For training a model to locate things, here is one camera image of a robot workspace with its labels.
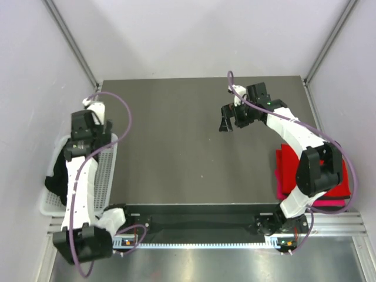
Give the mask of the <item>black t shirt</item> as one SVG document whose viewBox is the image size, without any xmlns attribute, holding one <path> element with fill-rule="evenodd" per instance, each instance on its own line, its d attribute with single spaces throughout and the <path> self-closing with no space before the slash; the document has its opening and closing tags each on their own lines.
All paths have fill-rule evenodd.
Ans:
<svg viewBox="0 0 376 282">
<path fill-rule="evenodd" d="M 45 187 L 53 194 L 59 197 L 61 203 L 67 205 L 68 194 L 68 170 L 63 149 L 58 154 L 53 167 L 53 175 L 45 177 Z"/>
</svg>

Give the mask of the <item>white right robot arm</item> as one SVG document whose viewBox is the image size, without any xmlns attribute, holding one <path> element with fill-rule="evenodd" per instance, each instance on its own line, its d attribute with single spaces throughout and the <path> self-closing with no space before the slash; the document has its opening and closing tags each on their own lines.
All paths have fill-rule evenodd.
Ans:
<svg viewBox="0 0 376 282">
<path fill-rule="evenodd" d="M 247 87 L 230 85 L 234 101 L 221 107 L 219 131 L 231 132 L 255 121 L 275 131 L 298 158 L 296 184 L 274 213 L 274 225 L 286 233 L 296 225 L 296 218 L 326 192 L 341 184 L 343 159 L 338 147 L 300 124 L 280 99 L 272 100 L 264 83 Z"/>
</svg>

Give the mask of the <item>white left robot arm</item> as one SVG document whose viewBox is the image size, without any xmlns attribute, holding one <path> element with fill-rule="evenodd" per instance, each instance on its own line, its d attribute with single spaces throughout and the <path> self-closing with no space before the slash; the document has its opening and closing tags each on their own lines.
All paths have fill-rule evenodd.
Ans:
<svg viewBox="0 0 376 282">
<path fill-rule="evenodd" d="M 95 178 L 99 149 L 113 145 L 110 131 L 92 110 L 71 115 L 70 138 L 63 147 L 66 169 L 66 210 L 60 231 L 53 234 L 53 245 L 71 265 L 109 258 L 117 233 L 132 229 L 133 219 L 125 206 L 107 207 L 96 217 Z"/>
</svg>

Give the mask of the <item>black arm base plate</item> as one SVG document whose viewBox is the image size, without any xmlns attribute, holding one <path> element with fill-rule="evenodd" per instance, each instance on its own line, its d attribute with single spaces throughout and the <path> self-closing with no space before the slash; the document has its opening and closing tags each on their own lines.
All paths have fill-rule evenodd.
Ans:
<svg viewBox="0 0 376 282">
<path fill-rule="evenodd" d="M 276 204 L 123 204 L 121 229 L 151 244 L 263 243 L 267 236 L 308 231 L 305 215 L 282 220 Z"/>
</svg>

